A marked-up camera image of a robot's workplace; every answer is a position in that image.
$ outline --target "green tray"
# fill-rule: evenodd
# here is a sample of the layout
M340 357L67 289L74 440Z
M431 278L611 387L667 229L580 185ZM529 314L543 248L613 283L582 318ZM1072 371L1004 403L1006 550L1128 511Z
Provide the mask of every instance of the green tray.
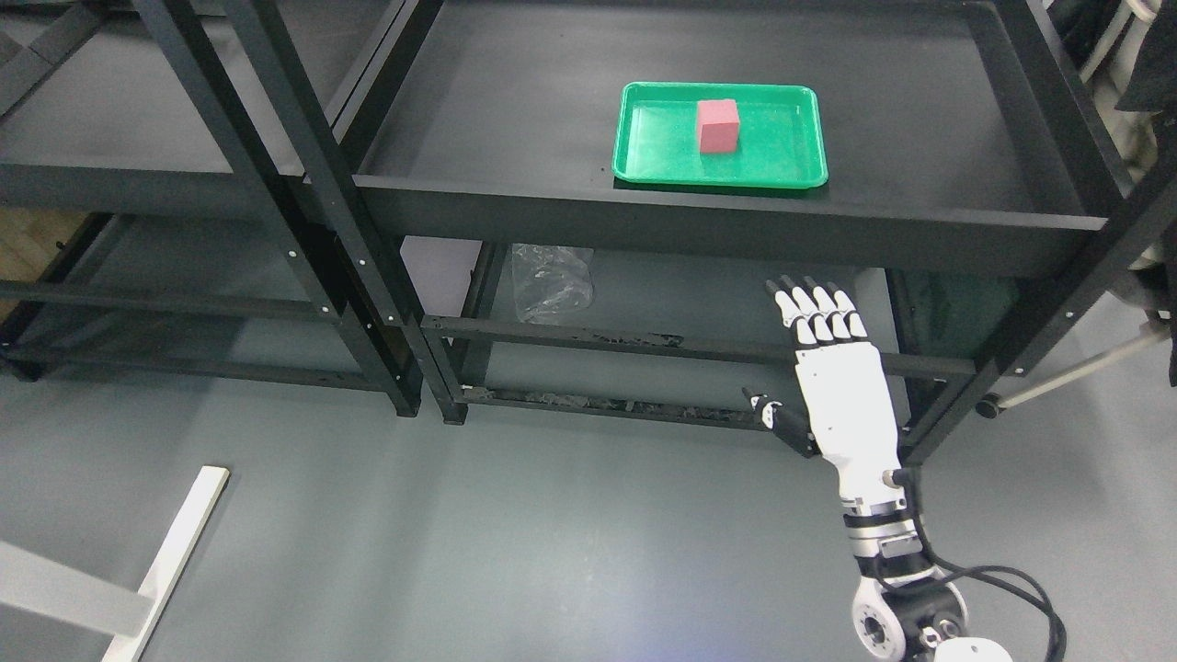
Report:
M734 99L739 144L700 154L696 102ZM812 188L825 184L817 94L802 85L631 82L621 92L613 174L641 184Z

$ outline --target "white robotic hand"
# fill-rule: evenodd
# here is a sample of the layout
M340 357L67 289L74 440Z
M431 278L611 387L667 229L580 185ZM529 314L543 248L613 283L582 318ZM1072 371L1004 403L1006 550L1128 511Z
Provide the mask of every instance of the white robotic hand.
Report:
M882 357L855 304L837 285L811 278L798 285L782 276L766 286L796 342L809 422L769 396L744 393L765 426L793 450L822 455L838 470L843 518L862 575L851 607L859 641L882 662L1010 662L997 643L966 635L960 593L925 544L918 490L900 470ZM910 498L900 482L911 486Z
M782 276L766 286L797 342L797 380L817 448L838 469L843 505L857 515L903 508L903 490L883 482L899 469L898 432L878 349L853 302L837 285Z

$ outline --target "black fabric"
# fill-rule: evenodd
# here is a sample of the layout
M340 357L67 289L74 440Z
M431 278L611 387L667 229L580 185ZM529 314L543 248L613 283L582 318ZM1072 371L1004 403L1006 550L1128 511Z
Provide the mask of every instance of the black fabric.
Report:
M1116 108L1151 112L1177 105L1177 1L1165 0L1144 35L1128 90Z
M1119 0L1055 0L1046 11L1076 67L1091 57L1118 6Z

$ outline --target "robot finger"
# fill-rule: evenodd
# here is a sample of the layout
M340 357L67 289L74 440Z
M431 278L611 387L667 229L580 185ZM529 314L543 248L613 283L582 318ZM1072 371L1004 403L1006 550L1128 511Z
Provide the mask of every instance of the robot finger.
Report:
M826 318L830 323L830 331L833 331L833 338L840 343L849 343L852 340L850 337L850 329L846 327L846 316L842 312L836 312Z
M838 305L833 302L833 298L830 297L830 293L825 290L825 287L818 285L817 280L813 280L809 276L806 276L804 280L805 285L810 289L810 296L813 298L813 303L817 304L817 310L826 316L838 310Z
M805 317L812 317L818 313L817 304L813 303L813 299L810 298L804 287L793 283L793 280L787 276L782 276L778 280L780 282L784 291L789 292L789 296L792 297L797 307Z
M850 300L850 294L843 292L842 287L838 287L833 283L826 283L825 286L829 287L830 293L833 296L833 303L838 306L839 312L845 315L858 310L855 307L855 302Z
M819 345L832 345L834 343L833 331L830 330L830 324L826 322L824 315L814 315L805 323L813 325L813 337L817 338Z
M799 307L797 307L797 304L793 303L792 297L790 297L787 292L782 290L778 284L773 283L772 280L765 280L764 287L765 290L769 291L769 296L772 297L772 300L777 304L777 307L780 309L780 322L782 324L785 325L785 329L792 327L794 322L805 318L805 313L802 312Z
M863 318L859 317L857 312L852 312L846 316L846 329L850 330L850 335L855 339L866 339L866 327L863 326Z
M793 340L797 343L797 349L799 350L810 350L822 344L818 343L817 335L813 332L813 327L810 326L810 322L807 319L800 319L797 324L793 324Z

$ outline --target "bolt hole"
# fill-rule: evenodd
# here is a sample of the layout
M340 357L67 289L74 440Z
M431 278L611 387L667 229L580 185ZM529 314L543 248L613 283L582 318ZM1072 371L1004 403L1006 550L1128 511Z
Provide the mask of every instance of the bolt hole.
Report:
M883 631L883 623L879 623L873 616L867 616L863 621L863 627L866 628L866 636L875 643L883 643L886 641L886 633Z

